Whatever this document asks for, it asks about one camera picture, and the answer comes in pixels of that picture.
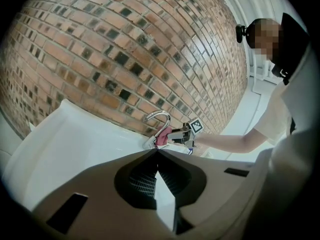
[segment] white surface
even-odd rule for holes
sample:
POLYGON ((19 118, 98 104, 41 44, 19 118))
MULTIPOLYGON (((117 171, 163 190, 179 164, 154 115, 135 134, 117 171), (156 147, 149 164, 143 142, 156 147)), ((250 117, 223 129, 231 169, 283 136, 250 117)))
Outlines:
MULTIPOLYGON (((51 191, 81 171, 142 151, 146 140, 145 136, 98 118, 64 100, 14 152, 2 179, 13 197, 32 210, 51 191)), ((185 147, 172 144, 166 149, 189 152, 185 147)), ((157 198, 162 200, 159 209, 165 206, 166 210, 170 199, 168 188, 164 186, 159 180, 157 198)), ((167 212, 160 210, 161 214, 166 214, 166 223, 173 221, 167 212)))
POLYGON ((174 229, 174 219, 175 219, 175 202, 176 199, 174 195, 170 192, 165 181, 162 179, 159 172, 155 175, 155 195, 156 200, 156 213, 163 221, 163 223, 170 229, 174 229))
POLYGON ((21 144, 22 139, 15 133, 0 113, 0 150, 12 155, 21 144))

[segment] person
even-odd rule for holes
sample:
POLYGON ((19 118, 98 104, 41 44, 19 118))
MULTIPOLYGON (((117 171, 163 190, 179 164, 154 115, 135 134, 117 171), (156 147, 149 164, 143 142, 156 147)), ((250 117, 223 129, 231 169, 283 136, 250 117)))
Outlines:
POLYGON ((249 153, 264 142, 275 145, 286 132, 295 129, 281 94, 289 84, 289 79, 298 67, 309 44, 309 35, 288 14, 283 13, 281 24, 273 19, 255 19, 247 28, 236 27, 237 41, 241 43, 245 36, 249 47, 256 53, 266 56, 274 63, 272 73, 283 78, 274 89, 267 108, 257 124, 245 135, 215 135, 199 133, 194 144, 205 145, 230 153, 249 153))

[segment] brick wall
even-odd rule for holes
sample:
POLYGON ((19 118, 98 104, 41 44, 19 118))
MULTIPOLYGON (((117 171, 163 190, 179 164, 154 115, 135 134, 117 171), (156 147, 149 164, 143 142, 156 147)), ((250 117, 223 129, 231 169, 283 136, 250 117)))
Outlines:
POLYGON ((0 51, 0 104, 18 132, 67 98, 150 135, 200 117, 219 133, 247 85, 235 19, 223 0, 28 0, 0 51))

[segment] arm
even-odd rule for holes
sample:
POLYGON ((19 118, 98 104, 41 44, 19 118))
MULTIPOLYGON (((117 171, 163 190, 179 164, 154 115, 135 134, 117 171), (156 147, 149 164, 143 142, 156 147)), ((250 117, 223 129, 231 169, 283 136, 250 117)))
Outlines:
POLYGON ((259 147, 267 139, 266 136, 253 128, 244 136, 199 133, 194 142, 226 152, 245 154, 259 147))

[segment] black hair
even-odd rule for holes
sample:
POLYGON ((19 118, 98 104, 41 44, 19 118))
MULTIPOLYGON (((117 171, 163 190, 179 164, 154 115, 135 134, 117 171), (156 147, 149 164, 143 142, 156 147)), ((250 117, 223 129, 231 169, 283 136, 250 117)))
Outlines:
POLYGON ((252 23, 248 27, 245 27, 241 24, 236 25, 235 27, 236 41, 240 44, 244 36, 250 48, 254 49, 256 46, 256 42, 255 42, 256 25, 261 24, 262 20, 263 20, 262 18, 257 18, 254 21, 252 21, 252 23))

